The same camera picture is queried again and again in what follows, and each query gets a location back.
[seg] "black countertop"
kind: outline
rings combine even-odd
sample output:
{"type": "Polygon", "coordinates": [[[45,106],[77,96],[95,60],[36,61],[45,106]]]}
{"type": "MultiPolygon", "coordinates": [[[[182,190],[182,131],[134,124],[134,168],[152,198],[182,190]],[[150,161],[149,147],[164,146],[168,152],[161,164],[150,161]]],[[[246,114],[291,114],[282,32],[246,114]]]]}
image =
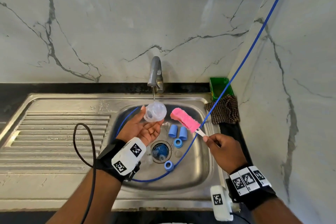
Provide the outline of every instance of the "black countertop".
{"type": "MultiPolygon", "coordinates": [[[[207,93],[208,83],[165,83],[165,93],[207,93]]],[[[15,113],[30,93],[152,93],[146,83],[0,83],[0,128],[15,113]]],[[[250,154],[239,124],[220,123],[221,133],[240,142],[247,161],[252,164],[250,154]]],[[[53,212],[7,212],[0,213],[1,223],[45,223],[53,212]]],[[[243,206],[241,216],[253,223],[251,214],[243,206]]],[[[209,211],[140,211],[112,212],[110,223],[221,223],[209,211]]],[[[233,223],[245,223],[234,218],[233,223]]]]}

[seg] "hand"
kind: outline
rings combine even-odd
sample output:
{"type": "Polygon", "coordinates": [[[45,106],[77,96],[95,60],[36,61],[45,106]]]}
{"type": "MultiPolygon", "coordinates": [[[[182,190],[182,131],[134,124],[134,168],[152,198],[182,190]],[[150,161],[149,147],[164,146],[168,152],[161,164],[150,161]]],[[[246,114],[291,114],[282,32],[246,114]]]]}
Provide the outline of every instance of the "hand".
{"type": "Polygon", "coordinates": [[[232,137],[214,134],[210,137],[203,137],[203,140],[209,147],[217,164],[228,174],[247,163],[240,143],[232,137]]]}
{"type": "Polygon", "coordinates": [[[127,143],[133,137],[138,137],[145,144],[145,146],[148,146],[151,142],[157,139],[164,120],[150,123],[140,123],[145,113],[146,108],[145,106],[142,106],[140,112],[134,115],[134,117],[128,122],[126,122],[116,138],[127,143]]]}

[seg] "clear plastic bottle part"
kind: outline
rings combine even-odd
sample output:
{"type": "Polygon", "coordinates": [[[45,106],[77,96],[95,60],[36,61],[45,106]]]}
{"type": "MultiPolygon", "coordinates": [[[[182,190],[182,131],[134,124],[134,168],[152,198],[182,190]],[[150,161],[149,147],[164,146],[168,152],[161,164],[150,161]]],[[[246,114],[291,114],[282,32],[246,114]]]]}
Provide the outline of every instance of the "clear plastic bottle part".
{"type": "Polygon", "coordinates": [[[166,117],[166,106],[160,102],[154,102],[146,106],[144,119],[148,122],[160,121],[166,117]]]}

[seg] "blue cable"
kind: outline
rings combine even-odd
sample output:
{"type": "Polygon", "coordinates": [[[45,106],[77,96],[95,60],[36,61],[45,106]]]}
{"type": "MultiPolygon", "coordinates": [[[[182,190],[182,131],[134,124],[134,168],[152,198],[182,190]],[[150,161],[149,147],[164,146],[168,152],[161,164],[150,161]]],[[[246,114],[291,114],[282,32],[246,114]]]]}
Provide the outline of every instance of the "blue cable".
{"type": "MultiPolygon", "coordinates": [[[[237,75],[237,73],[239,72],[239,70],[240,70],[240,69],[242,68],[242,66],[244,65],[246,59],[248,58],[248,56],[249,56],[250,53],[252,52],[252,50],[253,50],[255,44],[257,43],[257,41],[258,41],[258,39],[259,39],[261,33],[263,32],[264,28],[266,27],[267,22],[268,22],[268,20],[270,19],[270,17],[271,17],[271,15],[272,15],[272,13],[273,13],[273,11],[274,11],[274,9],[275,9],[275,7],[276,7],[276,5],[277,5],[278,2],[279,2],[279,0],[275,0],[275,1],[274,1],[274,4],[273,4],[271,10],[269,11],[269,13],[268,13],[268,15],[267,15],[267,17],[266,17],[266,19],[265,19],[265,21],[264,21],[262,27],[261,27],[260,30],[259,30],[258,35],[256,36],[256,38],[255,38],[253,44],[251,45],[249,51],[247,52],[245,58],[243,59],[243,61],[242,61],[241,64],[239,65],[239,67],[238,67],[238,69],[236,70],[236,72],[233,74],[231,80],[230,80],[229,83],[226,85],[226,87],[225,87],[224,90],[222,91],[221,95],[220,95],[220,96],[218,97],[218,99],[216,100],[216,102],[215,102],[215,104],[213,105],[213,107],[210,109],[208,115],[205,117],[205,119],[203,120],[203,122],[202,122],[202,124],[200,125],[200,127],[203,127],[204,123],[206,122],[206,120],[208,119],[208,117],[210,116],[210,114],[212,113],[213,109],[215,108],[215,106],[217,105],[217,103],[219,102],[219,100],[221,99],[221,97],[223,96],[223,94],[225,93],[225,91],[227,90],[227,88],[230,86],[231,82],[232,82],[233,79],[236,77],[236,75],[237,75]]],[[[179,159],[179,161],[174,165],[174,168],[177,167],[177,165],[182,161],[182,159],[185,157],[185,155],[187,154],[187,152],[190,150],[190,148],[191,148],[192,144],[194,143],[196,137],[197,137],[197,134],[195,135],[194,139],[191,141],[191,144],[189,145],[189,147],[188,147],[188,149],[186,150],[186,152],[185,152],[185,153],[183,154],[183,156],[179,159]]],[[[133,179],[133,181],[136,181],[136,182],[154,182],[154,181],[157,181],[157,180],[159,180],[159,179],[165,177],[165,176],[168,175],[169,173],[170,173],[170,172],[166,172],[165,174],[163,174],[163,175],[161,175],[161,176],[159,176],[159,177],[157,177],[157,178],[153,178],[153,179],[149,179],[149,180],[137,180],[137,179],[133,179]]]]}

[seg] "sink drain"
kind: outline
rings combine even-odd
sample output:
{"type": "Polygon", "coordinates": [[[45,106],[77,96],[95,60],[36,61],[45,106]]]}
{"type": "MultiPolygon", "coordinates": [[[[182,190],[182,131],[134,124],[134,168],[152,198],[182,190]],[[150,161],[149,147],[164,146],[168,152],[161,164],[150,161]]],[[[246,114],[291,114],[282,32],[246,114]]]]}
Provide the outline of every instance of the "sink drain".
{"type": "Polygon", "coordinates": [[[170,159],[171,147],[166,141],[157,141],[151,146],[153,161],[164,163],[170,159]]]}

